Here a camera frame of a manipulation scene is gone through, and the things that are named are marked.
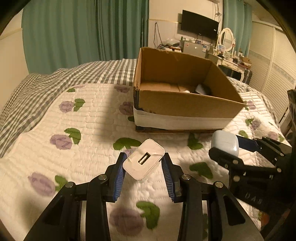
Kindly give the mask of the teal window curtain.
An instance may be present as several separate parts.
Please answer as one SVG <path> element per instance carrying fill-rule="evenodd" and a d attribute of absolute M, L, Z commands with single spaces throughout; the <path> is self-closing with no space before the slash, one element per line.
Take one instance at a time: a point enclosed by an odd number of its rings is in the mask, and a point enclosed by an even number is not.
<path fill-rule="evenodd" d="M 30 1 L 22 14 L 29 73 L 134 59 L 147 46 L 148 1 Z"/>

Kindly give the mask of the cluttered white dresser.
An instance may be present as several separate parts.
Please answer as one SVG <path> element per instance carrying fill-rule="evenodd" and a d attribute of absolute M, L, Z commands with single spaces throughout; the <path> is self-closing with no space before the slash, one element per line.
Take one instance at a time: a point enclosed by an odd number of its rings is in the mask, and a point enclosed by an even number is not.
<path fill-rule="evenodd" d="M 205 59 L 211 60 L 226 74 L 226 76 L 232 77 L 246 84 L 250 83 L 252 78 L 252 71 L 248 66 L 250 61 L 249 59 L 244 58 L 241 54 L 237 55 L 233 48 L 229 52 L 222 52 L 218 50 L 218 43 L 206 44 L 202 39 L 190 39 L 183 36 L 180 40 L 154 40 L 154 46 L 160 50 L 183 53 L 185 41 L 206 46 L 207 50 Z"/>

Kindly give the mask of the light blue earbuds case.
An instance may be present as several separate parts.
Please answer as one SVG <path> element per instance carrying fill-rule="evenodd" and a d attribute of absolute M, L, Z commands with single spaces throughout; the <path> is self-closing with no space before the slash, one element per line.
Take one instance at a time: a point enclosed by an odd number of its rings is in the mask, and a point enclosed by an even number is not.
<path fill-rule="evenodd" d="M 212 135 L 211 148 L 217 148 L 233 156 L 239 155 L 239 142 L 235 134 L 217 130 Z"/>

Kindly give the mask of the white oval vanity mirror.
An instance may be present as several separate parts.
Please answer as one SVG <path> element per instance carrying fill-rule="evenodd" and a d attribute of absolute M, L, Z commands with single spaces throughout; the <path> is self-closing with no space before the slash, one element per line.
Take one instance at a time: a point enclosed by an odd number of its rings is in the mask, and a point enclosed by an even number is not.
<path fill-rule="evenodd" d="M 230 28 L 224 28 L 218 37 L 218 50 L 229 52 L 235 45 L 235 38 Z"/>

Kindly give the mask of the open cardboard box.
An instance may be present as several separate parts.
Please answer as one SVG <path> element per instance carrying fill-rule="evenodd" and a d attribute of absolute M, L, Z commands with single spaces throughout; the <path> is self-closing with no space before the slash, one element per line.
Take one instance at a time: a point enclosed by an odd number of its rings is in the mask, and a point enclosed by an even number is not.
<path fill-rule="evenodd" d="M 197 85 L 212 95 L 195 93 Z M 133 79 L 133 116 L 138 132 L 215 131 L 227 126 L 245 104 L 211 60 L 140 48 Z"/>

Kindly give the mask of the white floral quilt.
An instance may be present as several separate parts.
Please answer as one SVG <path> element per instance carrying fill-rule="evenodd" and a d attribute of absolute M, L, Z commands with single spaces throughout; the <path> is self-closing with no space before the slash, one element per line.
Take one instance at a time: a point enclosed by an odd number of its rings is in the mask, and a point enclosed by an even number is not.
<path fill-rule="evenodd" d="M 138 133 L 129 87 L 88 84 L 66 91 L 1 159 L 1 221 L 15 240 L 23 240 L 66 182 L 91 181 L 148 138 L 197 180 L 228 183 L 228 171 L 209 158 L 211 137 Z M 161 167 L 140 181 L 126 175 L 118 201 L 107 210 L 112 240 L 178 237 L 182 206 L 168 196 Z"/>

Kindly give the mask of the grey checked bedsheet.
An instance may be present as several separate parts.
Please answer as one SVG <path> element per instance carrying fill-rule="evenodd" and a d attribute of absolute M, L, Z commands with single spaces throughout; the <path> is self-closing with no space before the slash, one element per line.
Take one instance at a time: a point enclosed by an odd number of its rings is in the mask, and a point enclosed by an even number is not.
<path fill-rule="evenodd" d="M 132 86 L 136 59 L 94 61 L 52 74 L 29 74 L 15 88 L 1 111 L 1 156 L 20 134 L 32 130 L 63 92 L 83 84 Z"/>

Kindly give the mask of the white louvered wardrobe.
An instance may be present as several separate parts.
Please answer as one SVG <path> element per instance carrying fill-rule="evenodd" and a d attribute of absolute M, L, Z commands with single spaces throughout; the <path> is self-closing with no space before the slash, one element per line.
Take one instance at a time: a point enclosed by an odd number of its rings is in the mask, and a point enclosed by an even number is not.
<path fill-rule="evenodd" d="M 290 41 L 279 27 L 253 22 L 248 58 L 252 63 L 249 85 L 268 98 L 281 120 L 288 108 L 287 91 L 295 88 L 295 51 Z"/>

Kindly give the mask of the black wall television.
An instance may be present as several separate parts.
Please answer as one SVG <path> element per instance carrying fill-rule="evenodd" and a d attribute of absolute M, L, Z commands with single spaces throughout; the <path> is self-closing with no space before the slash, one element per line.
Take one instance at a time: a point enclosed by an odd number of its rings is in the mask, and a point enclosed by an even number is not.
<path fill-rule="evenodd" d="M 217 40 L 219 22 L 190 11 L 182 11 L 181 31 Z"/>

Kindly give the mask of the silver laptop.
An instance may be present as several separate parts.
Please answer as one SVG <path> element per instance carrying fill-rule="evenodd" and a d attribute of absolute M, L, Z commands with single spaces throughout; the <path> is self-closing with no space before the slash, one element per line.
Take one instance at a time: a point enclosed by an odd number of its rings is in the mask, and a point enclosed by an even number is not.
<path fill-rule="evenodd" d="M 206 46 L 192 43 L 192 42 L 184 42 L 183 53 L 190 54 L 193 56 L 197 56 L 200 58 L 205 58 L 206 56 Z"/>

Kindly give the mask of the small white usb charger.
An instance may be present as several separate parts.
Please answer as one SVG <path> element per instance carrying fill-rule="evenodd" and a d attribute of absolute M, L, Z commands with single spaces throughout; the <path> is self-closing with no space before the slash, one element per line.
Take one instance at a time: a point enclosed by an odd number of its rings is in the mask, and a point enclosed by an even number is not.
<path fill-rule="evenodd" d="M 124 170 L 135 180 L 143 180 L 157 168 L 165 149 L 152 139 L 145 140 L 123 162 Z"/>

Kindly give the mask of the black tv remote control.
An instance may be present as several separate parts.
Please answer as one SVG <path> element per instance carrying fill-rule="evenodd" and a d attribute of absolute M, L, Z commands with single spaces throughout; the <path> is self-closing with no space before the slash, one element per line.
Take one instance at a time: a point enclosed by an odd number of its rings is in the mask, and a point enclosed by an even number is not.
<path fill-rule="evenodd" d="M 196 89 L 195 89 L 195 93 L 197 94 L 201 94 L 201 95 L 212 95 L 212 91 L 210 89 L 210 87 L 208 87 L 207 85 L 204 84 L 199 84 L 197 85 Z"/>

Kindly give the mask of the teal right curtain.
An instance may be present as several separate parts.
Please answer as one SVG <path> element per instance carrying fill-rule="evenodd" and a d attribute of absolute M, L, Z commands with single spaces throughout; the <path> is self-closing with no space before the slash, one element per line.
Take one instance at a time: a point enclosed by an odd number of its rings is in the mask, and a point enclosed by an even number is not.
<path fill-rule="evenodd" d="M 235 51 L 248 55 L 252 35 L 252 6 L 244 1 L 223 1 L 223 27 L 229 28 L 236 39 Z"/>

